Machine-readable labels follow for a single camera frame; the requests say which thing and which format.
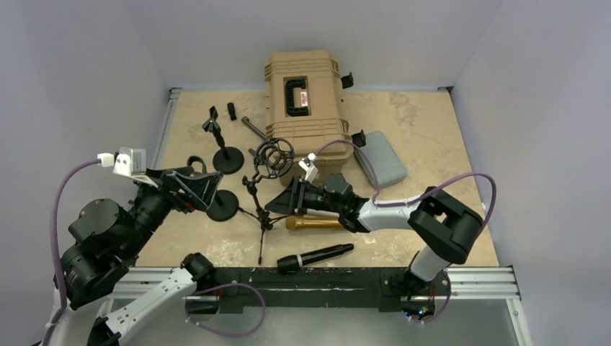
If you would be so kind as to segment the gold microphone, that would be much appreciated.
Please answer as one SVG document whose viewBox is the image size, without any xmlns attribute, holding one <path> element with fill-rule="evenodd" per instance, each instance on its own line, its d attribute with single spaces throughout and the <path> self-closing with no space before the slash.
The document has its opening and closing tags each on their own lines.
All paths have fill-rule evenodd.
<svg viewBox="0 0 611 346">
<path fill-rule="evenodd" d="M 290 231 L 304 231 L 311 229 L 343 229 L 335 218 L 313 216 L 288 216 L 285 227 Z"/>
</svg>

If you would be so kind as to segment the black round-base stand front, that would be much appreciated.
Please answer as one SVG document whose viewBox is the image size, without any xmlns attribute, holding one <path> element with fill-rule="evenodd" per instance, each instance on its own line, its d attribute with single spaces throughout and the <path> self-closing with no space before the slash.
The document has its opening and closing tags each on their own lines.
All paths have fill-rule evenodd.
<svg viewBox="0 0 611 346">
<path fill-rule="evenodd" d="M 199 156 L 190 156 L 187 165 L 194 169 L 193 175 L 207 173 L 204 160 Z M 227 221 L 238 212 L 239 201 L 237 196 L 229 190 L 217 190 L 214 201 L 206 211 L 208 217 L 217 222 Z"/>
</svg>

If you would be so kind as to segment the black microphone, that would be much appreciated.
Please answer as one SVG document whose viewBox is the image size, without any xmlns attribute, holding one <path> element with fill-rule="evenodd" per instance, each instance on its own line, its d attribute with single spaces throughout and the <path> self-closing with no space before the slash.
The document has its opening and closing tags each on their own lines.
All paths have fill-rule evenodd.
<svg viewBox="0 0 611 346">
<path fill-rule="evenodd" d="M 333 257 L 338 257 L 354 249 L 354 244 L 337 244 L 323 249 L 313 250 L 302 254 L 292 254 L 277 261 L 277 270 L 280 274 L 290 274 L 299 271 L 300 268 L 316 262 L 322 262 Z"/>
</svg>

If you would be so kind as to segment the white microphone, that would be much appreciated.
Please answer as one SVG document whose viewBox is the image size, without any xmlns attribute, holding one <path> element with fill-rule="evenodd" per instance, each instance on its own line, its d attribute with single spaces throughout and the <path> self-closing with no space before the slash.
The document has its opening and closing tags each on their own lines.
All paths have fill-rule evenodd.
<svg viewBox="0 0 611 346">
<path fill-rule="evenodd" d="M 310 217 L 321 217 L 321 218 L 335 218 L 338 219 L 339 214 L 336 212 L 325 211 L 325 210 L 315 210 L 315 209 L 306 209 L 305 216 Z"/>
</svg>

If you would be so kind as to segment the black round-base stand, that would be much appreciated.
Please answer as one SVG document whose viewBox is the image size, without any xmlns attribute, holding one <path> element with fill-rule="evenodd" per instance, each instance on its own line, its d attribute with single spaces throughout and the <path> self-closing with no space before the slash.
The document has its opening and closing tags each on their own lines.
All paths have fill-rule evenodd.
<svg viewBox="0 0 611 346">
<path fill-rule="evenodd" d="M 190 156 L 187 165 L 194 169 L 193 175 L 207 173 L 204 160 L 199 156 Z M 214 201 L 206 211 L 208 217 L 217 222 L 227 221 L 238 212 L 239 201 L 237 196 L 229 190 L 217 190 Z"/>
<path fill-rule="evenodd" d="M 232 146 L 227 146 L 221 134 L 220 125 L 217 122 L 218 111 L 215 106 L 209 109 L 209 118 L 202 124 L 206 133 L 212 133 L 219 149 L 213 156 L 214 168 L 224 174 L 237 173 L 244 165 L 244 155 Z"/>
</svg>

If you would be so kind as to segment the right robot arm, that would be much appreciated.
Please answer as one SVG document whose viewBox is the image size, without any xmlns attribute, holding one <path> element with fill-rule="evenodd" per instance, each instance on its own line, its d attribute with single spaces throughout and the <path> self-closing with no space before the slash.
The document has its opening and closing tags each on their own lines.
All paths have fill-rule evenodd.
<svg viewBox="0 0 611 346">
<path fill-rule="evenodd" d="M 312 210 L 334 213 L 339 224 L 352 233 L 415 231 L 425 246 L 404 275 L 406 287 L 413 293 L 424 292 L 451 264 L 465 263 L 489 221 L 442 186 L 430 186 L 412 198 L 383 202 L 359 196 L 340 173 L 330 174 L 321 185 L 294 177 L 265 208 L 283 215 Z"/>
</svg>

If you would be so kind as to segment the black tripod mic stand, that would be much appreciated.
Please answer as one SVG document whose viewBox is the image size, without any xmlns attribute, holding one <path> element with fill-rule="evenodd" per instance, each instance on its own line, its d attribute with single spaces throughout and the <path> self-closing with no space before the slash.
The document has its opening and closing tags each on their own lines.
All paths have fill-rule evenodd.
<svg viewBox="0 0 611 346">
<path fill-rule="evenodd" d="M 244 175 L 242 184 L 254 202 L 253 213 L 240 208 L 240 211 L 254 217 L 259 223 L 260 239 L 257 264 L 263 263 L 263 248 L 266 233 L 273 229 L 281 219 L 274 217 L 266 203 L 272 192 L 278 189 L 278 182 L 292 168 L 295 158 L 293 145 L 284 138 L 271 138 L 262 141 L 256 149 L 251 150 L 254 172 Z"/>
</svg>

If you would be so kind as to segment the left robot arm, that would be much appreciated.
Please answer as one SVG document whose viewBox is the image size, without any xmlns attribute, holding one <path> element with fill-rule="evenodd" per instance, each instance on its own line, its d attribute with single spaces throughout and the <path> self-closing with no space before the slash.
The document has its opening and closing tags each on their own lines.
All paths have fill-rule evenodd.
<svg viewBox="0 0 611 346">
<path fill-rule="evenodd" d="M 50 215 L 55 303 L 42 344 L 59 335 L 59 323 L 76 310 L 112 292 L 138 253 L 172 210 L 206 211 L 223 178 L 221 172 L 197 172 L 191 166 L 133 173 L 115 167 L 114 174 L 131 179 L 138 191 L 126 210 L 111 199 L 90 202 L 68 230 L 75 240 L 63 254 L 58 246 L 58 191 Z"/>
</svg>

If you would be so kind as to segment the tan plastic tool case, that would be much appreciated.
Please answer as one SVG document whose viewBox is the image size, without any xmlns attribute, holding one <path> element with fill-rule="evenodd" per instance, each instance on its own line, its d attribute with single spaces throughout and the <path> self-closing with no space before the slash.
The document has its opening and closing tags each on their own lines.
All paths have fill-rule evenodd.
<svg viewBox="0 0 611 346">
<path fill-rule="evenodd" d="M 346 118 L 344 88 L 336 56 L 330 50 L 273 53 L 264 67 L 268 138 L 284 138 L 294 150 L 294 165 L 280 178 L 287 186 L 304 175 L 297 164 L 316 153 L 316 182 L 342 170 L 354 150 Z"/>
</svg>

